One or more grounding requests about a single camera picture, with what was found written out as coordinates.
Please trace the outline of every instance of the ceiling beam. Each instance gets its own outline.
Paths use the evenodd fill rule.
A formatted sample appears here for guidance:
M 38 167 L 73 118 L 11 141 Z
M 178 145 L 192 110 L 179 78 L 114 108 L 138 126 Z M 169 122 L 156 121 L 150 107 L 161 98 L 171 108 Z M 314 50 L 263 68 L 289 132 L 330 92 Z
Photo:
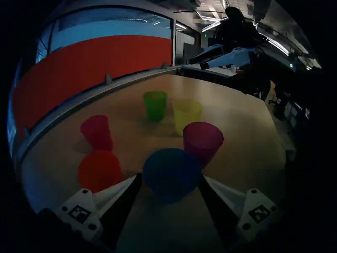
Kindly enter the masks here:
M 204 0 L 204 1 L 205 1 L 205 3 L 207 4 L 208 9 L 209 9 L 210 11 L 212 11 L 212 14 L 214 15 L 214 17 L 215 17 L 216 19 L 222 19 L 222 18 L 218 15 L 218 13 L 216 13 L 216 10 L 214 9 L 212 0 Z

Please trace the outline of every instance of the desk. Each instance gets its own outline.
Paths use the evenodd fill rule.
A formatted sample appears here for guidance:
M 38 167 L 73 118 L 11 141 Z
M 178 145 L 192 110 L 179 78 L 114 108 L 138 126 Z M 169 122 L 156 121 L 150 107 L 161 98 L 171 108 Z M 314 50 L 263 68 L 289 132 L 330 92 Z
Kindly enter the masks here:
M 152 90 L 163 90 L 168 94 L 166 116 L 159 123 L 147 120 L 143 103 L 142 95 Z M 35 144 L 21 166 L 24 189 L 33 209 L 55 208 L 80 189 L 77 168 L 92 151 L 80 132 L 80 125 L 92 115 L 108 116 L 114 141 L 113 152 L 119 158 L 125 175 L 141 172 L 145 160 L 156 150 L 182 148 L 182 137 L 175 133 L 172 108 L 172 102 L 180 98 L 200 102 L 203 105 L 201 121 L 214 124 L 224 133 L 224 144 L 204 169 L 204 174 L 242 192 L 256 187 L 274 201 L 284 196 L 285 155 L 263 101 L 218 84 L 176 75 L 161 75 L 89 104 L 60 122 Z M 147 206 L 143 208 L 153 211 L 156 201 L 149 200 L 152 197 L 153 194 L 143 186 L 135 208 L 139 208 L 139 203 L 145 203 Z M 175 228 L 181 229 L 181 234 L 184 234 L 186 229 L 182 228 L 194 224 L 194 227 L 204 227 L 201 234 L 216 234 L 198 190 L 192 192 L 186 201 L 184 206 L 196 212 L 194 218 L 186 220 L 184 215 L 180 215 L 182 223 Z M 184 210 L 179 203 L 175 206 L 177 209 L 172 207 L 172 213 L 178 215 L 179 208 Z M 130 219 L 134 218 L 132 213 L 137 214 L 134 208 Z M 202 223 L 207 224 L 199 224 L 201 221 L 198 217 L 203 217 Z M 126 228 L 132 224 L 129 218 Z M 126 242 L 124 233 L 127 232 L 122 232 L 120 241 Z M 195 236 L 189 237 L 189 240 L 197 242 L 201 239 Z

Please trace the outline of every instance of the wooden table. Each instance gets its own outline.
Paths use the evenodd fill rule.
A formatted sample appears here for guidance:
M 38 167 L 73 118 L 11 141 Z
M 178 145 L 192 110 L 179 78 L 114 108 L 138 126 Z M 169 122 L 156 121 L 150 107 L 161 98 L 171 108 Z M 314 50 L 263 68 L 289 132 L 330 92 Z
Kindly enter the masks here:
M 159 123 L 147 119 L 142 98 L 145 92 L 155 90 L 166 91 L 168 94 L 166 116 Z M 114 141 L 113 153 L 119 158 L 125 175 L 141 172 L 145 160 L 156 150 L 182 148 L 182 137 L 175 133 L 172 109 L 172 102 L 180 98 L 200 102 L 203 105 L 201 121 L 214 124 L 225 136 L 224 144 L 204 169 L 204 174 L 242 192 L 256 187 L 274 201 L 279 201 L 284 196 L 285 155 L 263 101 L 214 83 L 176 75 L 161 75 L 89 104 L 56 125 L 36 143 L 22 164 L 24 189 L 32 207 L 36 211 L 43 207 L 55 208 L 80 189 L 77 168 L 81 160 L 92 151 L 80 133 L 80 125 L 92 115 L 108 116 Z M 121 242 L 127 242 L 127 238 L 136 239 L 137 236 L 132 231 L 145 229 L 142 224 L 144 225 L 144 219 L 149 219 L 148 215 L 160 220 L 160 217 L 166 219 L 175 213 L 178 218 L 172 222 L 180 221 L 177 223 L 180 226 L 173 226 L 168 220 L 162 220 L 162 226 L 173 226 L 182 236 L 186 236 L 188 227 L 202 229 L 195 230 L 198 231 L 195 232 L 197 234 L 189 237 L 194 242 L 201 240 L 206 233 L 209 236 L 216 234 L 197 189 L 186 197 L 185 204 L 176 203 L 167 207 L 165 210 L 170 215 L 165 212 L 160 215 L 153 213 L 156 208 L 163 212 L 161 207 L 154 208 L 156 200 L 153 197 L 146 186 L 142 187 L 121 235 Z M 199 211 L 186 219 L 190 212 L 181 214 L 179 210 Z M 134 221 L 134 217 L 141 216 L 141 220 Z M 157 230 L 152 232 L 153 235 L 158 234 Z M 209 236 L 207 245 L 218 246 L 218 238 L 211 236 L 213 239 L 210 239 Z M 120 252 L 127 251 L 127 248 L 119 247 Z

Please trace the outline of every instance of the screw hole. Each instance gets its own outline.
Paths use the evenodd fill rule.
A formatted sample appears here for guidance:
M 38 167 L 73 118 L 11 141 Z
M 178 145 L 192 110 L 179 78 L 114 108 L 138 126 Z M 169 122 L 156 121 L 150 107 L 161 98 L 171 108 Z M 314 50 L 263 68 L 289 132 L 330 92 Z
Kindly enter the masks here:
M 88 229 L 95 230 L 95 229 L 97 229 L 97 226 L 95 224 L 89 224 Z
M 249 223 L 245 223 L 245 224 L 242 225 L 242 229 L 243 229 L 243 230 L 249 230 L 250 227 L 251 227 L 251 226 L 250 226 Z

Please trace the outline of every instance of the ceiling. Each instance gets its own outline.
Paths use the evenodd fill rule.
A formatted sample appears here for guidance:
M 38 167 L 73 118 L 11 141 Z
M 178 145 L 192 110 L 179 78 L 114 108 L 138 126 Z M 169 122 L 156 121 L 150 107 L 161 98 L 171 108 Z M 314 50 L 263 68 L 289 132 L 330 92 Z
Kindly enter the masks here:
M 314 55 L 301 28 L 275 0 L 150 0 L 150 2 L 173 12 L 197 10 L 202 16 L 220 19 L 226 17 L 226 14 L 221 13 L 225 11 L 224 5 L 233 6 L 240 9 L 246 18 L 258 22 L 259 32 L 278 41 L 289 51 Z M 201 20 L 197 14 L 193 22 L 201 28 L 213 23 Z

